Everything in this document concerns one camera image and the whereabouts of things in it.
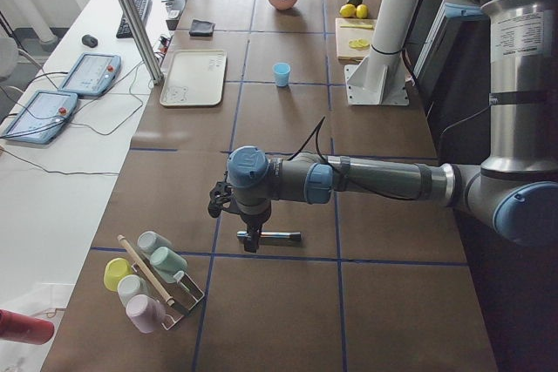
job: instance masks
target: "yellow cup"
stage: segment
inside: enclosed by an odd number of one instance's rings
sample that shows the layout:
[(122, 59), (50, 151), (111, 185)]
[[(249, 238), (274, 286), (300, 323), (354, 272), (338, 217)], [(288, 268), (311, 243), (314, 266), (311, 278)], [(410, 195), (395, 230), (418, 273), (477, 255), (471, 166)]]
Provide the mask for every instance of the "yellow cup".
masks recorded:
[(105, 266), (105, 276), (103, 277), (105, 287), (109, 291), (116, 292), (120, 280), (132, 273), (132, 266), (128, 260), (121, 257), (112, 259)]

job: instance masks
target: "lemon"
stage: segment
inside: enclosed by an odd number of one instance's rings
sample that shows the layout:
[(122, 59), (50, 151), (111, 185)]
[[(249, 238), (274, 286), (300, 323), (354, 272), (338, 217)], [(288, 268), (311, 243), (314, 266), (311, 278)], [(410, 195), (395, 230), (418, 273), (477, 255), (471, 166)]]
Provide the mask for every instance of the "lemon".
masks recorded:
[(368, 17), (368, 6), (365, 4), (359, 4), (357, 6), (357, 18), (359, 19), (366, 19)]
[(339, 13), (341, 14), (342, 17), (354, 17), (356, 11), (357, 8), (355, 7), (354, 4), (347, 3), (341, 7)]

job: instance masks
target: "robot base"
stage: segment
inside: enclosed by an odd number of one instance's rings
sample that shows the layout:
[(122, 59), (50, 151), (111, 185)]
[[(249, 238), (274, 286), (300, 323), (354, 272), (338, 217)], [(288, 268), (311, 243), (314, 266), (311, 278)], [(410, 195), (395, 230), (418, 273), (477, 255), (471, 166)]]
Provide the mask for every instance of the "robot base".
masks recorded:
[(347, 100), (349, 105), (409, 105), (409, 97), (405, 90), (405, 71), (401, 65), (397, 66), (396, 73), (389, 78), (388, 66), (378, 78), (377, 88), (366, 88), (366, 72), (368, 56), (360, 64), (347, 64), (345, 66), (345, 81), (347, 83)]

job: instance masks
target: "wooden dowel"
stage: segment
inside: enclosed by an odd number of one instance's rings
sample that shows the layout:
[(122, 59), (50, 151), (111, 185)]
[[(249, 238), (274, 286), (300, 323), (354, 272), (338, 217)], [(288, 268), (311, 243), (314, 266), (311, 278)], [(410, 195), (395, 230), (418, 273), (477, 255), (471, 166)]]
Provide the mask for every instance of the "wooden dowel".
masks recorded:
[(175, 303), (173, 296), (170, 295), (167, 292), (167, 290), (161, 285), (157, 277), (151, 272), (151, 270), (146, 265), (146, 263), (141, 259), (140, 255), (134, 250), (132, 245), (128, 242), (126, 237), (124, 237), (123, 235), (119, 235), (118, 240), (120, 245), (128, 252), (128, 254), (130, 254), (130, 257), (132, 257), (136, 265), (139, 266), (139, 270), (143, 272), (143, 274), (151, 282), (153, 287), (157, 290), (159, 295), (165, 300), (165, 303), (172, 307), (172, 305)]

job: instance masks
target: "small plastic cup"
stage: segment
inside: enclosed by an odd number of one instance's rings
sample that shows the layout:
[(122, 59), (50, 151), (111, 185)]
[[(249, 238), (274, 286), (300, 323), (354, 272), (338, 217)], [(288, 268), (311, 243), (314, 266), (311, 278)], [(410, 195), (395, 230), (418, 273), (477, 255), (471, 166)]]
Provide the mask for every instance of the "small plastic cup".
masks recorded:
[(165, 320), (165, 307), (147, 295), (136, 295), (126, 304), (126, 315), (141, 333), (152, 333)]
[(273, 74), (276, 78), (276, 86), (285, 87), (289, 84), (290, 65), (287, 63), (275, 63), (273, 66)]
[(132, 273), (132, 266), (128, 260), (121, 257), (112, 259), (105, 266), (105, 275), (103, 276), (105, 287), (109, 291), (116, 292), (120, 280)]
[(141, 249), (143, 254), (151, 256), (151, 254), (159, 247), (173, 248), (173, 244), (165, 237), (158, 235), (154, 231), (145, 231), (138, 238), (138, 247)]
[(174, 275), (180, 270), (186, 272), (188, 266), (183, 257), (168, 247), (159, 247), (155, 250), (149, 262), (166, 283), (175, 283)]
[(124, 308), (136, 295), (143, 294), (149, 296), (149, 288), (147, 287), (146, 280), (140, 278), (137, 274), (129, 274), (122, 278), (119, 282), (117, 291)]

